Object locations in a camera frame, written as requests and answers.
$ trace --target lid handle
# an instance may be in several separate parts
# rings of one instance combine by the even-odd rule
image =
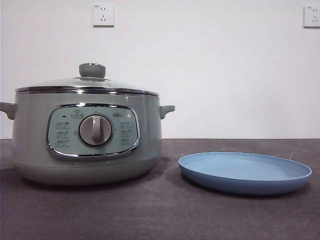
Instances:
[[[84,78],[101,78],[106,75],[106,67],[96,63],[84,63],[79,65],[79,73]]]

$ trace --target blue plate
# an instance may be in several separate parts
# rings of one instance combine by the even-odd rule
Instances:
[[[289,159],[243,152],[203,152],[179,159],[182,172],[207,188],[246,195],[292,192],[306,184],[312,170]]]

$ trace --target electrical socket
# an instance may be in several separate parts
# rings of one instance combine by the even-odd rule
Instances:
[[[320,28],[320,5],[304,6],[303,16],[305,28]]]
[[[92,24],[94,27],[115,26],[115,6],[113,4],[94,4],[92,6]]]

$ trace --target pot base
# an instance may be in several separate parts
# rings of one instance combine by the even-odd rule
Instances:
[[[150,158],[115,165],[86,167],[43,167],[14,163],[22,177],[51,185],[85,186],[118,182],[148,173],[159,158]]]

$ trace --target control dial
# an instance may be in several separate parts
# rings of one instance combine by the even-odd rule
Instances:
[[[82,140],[91,146],[105,144],[112,134],[111,124],[108,119],[100,115],[88,116],[79,127]]]

